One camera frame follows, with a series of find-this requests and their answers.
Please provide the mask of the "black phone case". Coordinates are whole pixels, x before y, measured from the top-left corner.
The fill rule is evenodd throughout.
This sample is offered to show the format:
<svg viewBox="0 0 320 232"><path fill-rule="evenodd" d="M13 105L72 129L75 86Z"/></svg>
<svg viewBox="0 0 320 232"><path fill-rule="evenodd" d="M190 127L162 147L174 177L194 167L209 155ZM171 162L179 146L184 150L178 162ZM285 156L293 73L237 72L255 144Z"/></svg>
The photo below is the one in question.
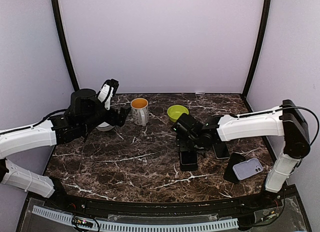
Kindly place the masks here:
<svg viewBox="0 0 320 232"><path fill-rule="evenodd" d="M198 169L198 164L193 165L182 165L180 163L180 169L181 171L195 171Z"/></svg>

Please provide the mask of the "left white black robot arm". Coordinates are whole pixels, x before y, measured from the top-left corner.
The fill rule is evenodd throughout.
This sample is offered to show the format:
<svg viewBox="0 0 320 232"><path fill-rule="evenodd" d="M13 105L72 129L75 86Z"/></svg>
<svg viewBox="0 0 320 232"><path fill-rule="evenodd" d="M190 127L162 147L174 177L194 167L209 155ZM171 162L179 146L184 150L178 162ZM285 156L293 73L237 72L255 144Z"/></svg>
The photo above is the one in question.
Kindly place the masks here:
<svg viewBox="0 0 320 232"><path fill-rule="evenodd" d="M50 198L60 210L71 205L58 179L42 176L24 169L8 156L33 148L67 144L75 139L87 140L89 134L102 123L122 127L130 108L119 110L110 107L113 90L96 93L80 89L70 96L70 105L48 114L42 121L0 133L0 181L24 191Z"/></svg>

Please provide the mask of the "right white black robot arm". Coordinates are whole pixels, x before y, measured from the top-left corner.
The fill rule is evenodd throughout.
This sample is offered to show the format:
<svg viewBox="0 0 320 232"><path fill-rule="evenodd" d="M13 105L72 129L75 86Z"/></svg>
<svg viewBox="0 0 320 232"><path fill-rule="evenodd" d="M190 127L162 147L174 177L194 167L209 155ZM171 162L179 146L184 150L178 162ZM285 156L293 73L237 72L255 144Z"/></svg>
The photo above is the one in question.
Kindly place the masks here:
<svg viewBox="0 0 320 232"><path fill-rule="evenodd" d="M231 140L261 136L282 136L282 151L266 177L264 191L255 198L260 209L267 208L275 199L283 183L295 167L311 150L308 123L291 100L269 110L246 113L214 115L200 123L190 114L183 113L173 124L179 146L187 151L209 150L216 144Z"/></svg>

